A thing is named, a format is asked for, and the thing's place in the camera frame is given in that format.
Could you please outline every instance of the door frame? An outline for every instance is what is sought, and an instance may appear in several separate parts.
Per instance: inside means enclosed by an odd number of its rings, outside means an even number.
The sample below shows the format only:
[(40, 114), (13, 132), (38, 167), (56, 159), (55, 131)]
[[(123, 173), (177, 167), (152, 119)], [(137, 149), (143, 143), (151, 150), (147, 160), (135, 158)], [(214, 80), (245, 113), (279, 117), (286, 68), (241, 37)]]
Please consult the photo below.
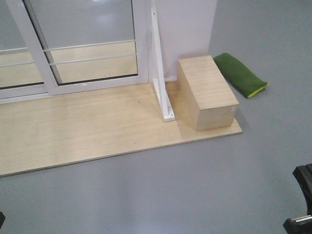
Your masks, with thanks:
[[(149, 82), (147, 53), (147, 35), (149, 32), (149, 20), (147, 17), (148, 14), (146, 12), (146, 10), (148, 9), (148, 3), (146, 3), (145, 0), (132, 0), (138, 75), (132, 77), (89, 81), (68, 85), (57, 84), (48, 60), (45, 56), (45, 53), (42, 49), (40, 40), (28, 16), (23, 0), (6, 0), (6, 3), (25, 41), (28, 51), (31, 53), (34, 63), (36, 64), (38, 71), (41, 74), (42, 80), (45, 84), (45, 88), (50, 95), (61, 95)], [(0, 97), (3, 98), (5, 96), (5, 93), (10, 92), (10, 90), (13, 91), (17, 89), (13, 88), (1, 90)], [(30, 86), (28, 86), (20, 87), (19, 90), (24, 90), (22, 93), (26, 93), (27, 90), (31, 89)]]

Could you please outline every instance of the plywood box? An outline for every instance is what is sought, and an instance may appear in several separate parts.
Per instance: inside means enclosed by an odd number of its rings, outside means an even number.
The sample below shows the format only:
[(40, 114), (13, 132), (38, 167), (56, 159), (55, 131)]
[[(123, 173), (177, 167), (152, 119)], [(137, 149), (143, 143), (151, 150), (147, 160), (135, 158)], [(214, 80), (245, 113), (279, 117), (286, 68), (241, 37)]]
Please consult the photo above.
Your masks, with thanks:
[(180, 59), (177, 80), (196, 131), (232, 124), (239, 102), (211, 56)]

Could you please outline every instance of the gray floor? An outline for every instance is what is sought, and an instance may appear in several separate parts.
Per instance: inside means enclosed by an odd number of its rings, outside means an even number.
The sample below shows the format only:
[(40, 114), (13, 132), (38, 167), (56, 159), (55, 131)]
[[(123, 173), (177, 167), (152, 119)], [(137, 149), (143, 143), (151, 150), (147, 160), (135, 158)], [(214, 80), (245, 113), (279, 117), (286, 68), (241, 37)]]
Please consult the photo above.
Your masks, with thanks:
[(1, 234), (285, 234), (312, 162), (309, 0), (219, 0), (210, 44), (271, 86), (241, 103), (244, 133), (0, 178)]

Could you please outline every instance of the wooden platform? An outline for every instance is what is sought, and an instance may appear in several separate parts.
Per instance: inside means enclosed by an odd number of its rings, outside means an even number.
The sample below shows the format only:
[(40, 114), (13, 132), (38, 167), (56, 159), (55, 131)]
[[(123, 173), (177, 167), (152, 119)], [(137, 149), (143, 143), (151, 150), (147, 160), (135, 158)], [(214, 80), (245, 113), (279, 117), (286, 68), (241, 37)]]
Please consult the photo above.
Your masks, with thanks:
[(175, 82), (176, 121), (164, 122), (150, 84), (0, 105), (0, 176), (241, 133), (196, 132)]
[(232, 124), (239, 102), (211, 56), (180, 59), (177, 79), (196, 131)]

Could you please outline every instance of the glass sliding door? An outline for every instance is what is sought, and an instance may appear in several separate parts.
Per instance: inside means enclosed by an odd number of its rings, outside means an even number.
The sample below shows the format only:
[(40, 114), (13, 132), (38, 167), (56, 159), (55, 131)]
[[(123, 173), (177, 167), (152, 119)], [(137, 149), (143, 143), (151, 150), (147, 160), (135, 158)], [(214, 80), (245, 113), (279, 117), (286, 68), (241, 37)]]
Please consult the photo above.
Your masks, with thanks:
[(149, 82), (145, 0), (2, 2), (25, 41), (20, 48), (31, 54), (22, 65), (32, 57), (49, 94)]
[(5, 1), (0, 1), (0, 90), (43, 84)]
[(58, 86), (138, 75), (131, 0), (24, 0)]

